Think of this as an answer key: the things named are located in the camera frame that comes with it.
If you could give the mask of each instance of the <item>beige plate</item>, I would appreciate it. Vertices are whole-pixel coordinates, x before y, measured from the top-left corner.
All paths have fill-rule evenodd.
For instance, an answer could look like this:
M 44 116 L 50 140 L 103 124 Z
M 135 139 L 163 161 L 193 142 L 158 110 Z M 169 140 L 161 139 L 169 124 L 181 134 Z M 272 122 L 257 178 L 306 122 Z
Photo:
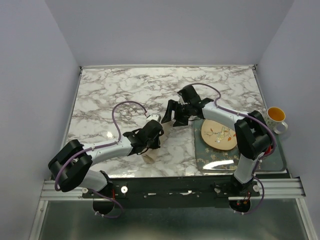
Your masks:
M 237 145 L 235 131 L 212 120 L 204 120 L 201 137 L 210 147 L 219 150 L 231 150 Z

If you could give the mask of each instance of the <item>white mug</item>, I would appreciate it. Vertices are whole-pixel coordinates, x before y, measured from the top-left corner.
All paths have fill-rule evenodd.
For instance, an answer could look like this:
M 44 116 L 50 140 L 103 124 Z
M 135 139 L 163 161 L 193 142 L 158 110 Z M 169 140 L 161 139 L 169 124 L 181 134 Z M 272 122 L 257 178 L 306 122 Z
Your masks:
M 288 130 L 288 124 L 284 121 L 286 119 L 285 112 L 276 106 L 270 107 L 266 114 L 263 116 L 268 128 L 273 130 L 276 134 L 283 134 Z M 278 127 L 280 125 L 284 126 L 284 130 L 280 131 Z

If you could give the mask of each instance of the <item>wall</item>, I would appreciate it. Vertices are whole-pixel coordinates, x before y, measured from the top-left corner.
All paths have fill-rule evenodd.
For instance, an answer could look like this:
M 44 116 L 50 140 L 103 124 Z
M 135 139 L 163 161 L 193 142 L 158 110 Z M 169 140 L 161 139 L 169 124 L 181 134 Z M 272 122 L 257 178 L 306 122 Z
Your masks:
M 320 236 L 320 1 L 295 0 L 258 64 L 268 106 L 286 112 L 283 136 L 289 169 L 300 176 Z
M 0 233 L 28 239 L 79 67 L 43 0 L 0 3 Z
M 293 0 L 46 0 L 81 66 L 256 64 Z

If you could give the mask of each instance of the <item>dark gray floor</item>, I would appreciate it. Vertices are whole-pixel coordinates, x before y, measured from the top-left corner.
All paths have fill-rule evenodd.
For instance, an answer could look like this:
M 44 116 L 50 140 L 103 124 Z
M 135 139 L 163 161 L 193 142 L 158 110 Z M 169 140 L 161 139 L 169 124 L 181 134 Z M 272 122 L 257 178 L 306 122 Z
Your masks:
M 127 209 L 94 215 L 91 202 L 50 202 L 42 240 L 306 240 L 294 199 L 265 200 L 253 214 L 226 208 Z

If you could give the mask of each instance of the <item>white marble surface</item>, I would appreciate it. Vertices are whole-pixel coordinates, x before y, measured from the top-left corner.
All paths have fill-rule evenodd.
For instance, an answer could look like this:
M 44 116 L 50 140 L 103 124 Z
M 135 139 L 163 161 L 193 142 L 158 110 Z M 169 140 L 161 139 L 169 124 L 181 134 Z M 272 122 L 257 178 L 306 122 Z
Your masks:
M 68 141 L 81 143 L 108 140 L 107 132 L 117 137 L 111 112 L 122 101 L 137 101 L 149 113 L 164 115 L 169 99 L 178 100 L 177 91 L 190 83 L 206 83 L 222 94 L 219 104 L 239 111 L 263 110 L 264 104 L 254 74 L 249 66 L 217 67 L 149 67 L 84 69 L 72 114 Z M 214 99 L 210 88 L 194 86 L 202 98 Z M 132 131 L 145 124 L 140 107 L 119 106 L 115 117 L 121 132 Z M 141 156 L 109 159 L 94 165 L 111 177 L 173 177 L 201 175 L 196 167 L 192 123 L 175 127 L 161 147 L 157 161 L 147 164 Z

